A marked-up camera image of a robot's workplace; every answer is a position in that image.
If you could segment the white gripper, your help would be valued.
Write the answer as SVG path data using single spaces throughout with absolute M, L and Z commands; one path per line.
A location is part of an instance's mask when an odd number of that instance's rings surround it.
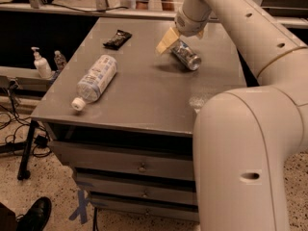
M 203 39 L 204 28 L 212 12 L 204 0 L 184 0 L 174 18 L 175 26 L 170 27 L 156 46 L 159 54 L 164 54 L 179 38 L 197 36 Z

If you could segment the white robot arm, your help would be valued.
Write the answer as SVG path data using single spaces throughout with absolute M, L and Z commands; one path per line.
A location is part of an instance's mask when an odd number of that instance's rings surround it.
M 290 231 L 284 163 L 308 144 L 306 44 L 252 0 L 185 0 L 157 46 L 215 14 L 258 84 L 210 98 L 193 127 L 201 231 Z

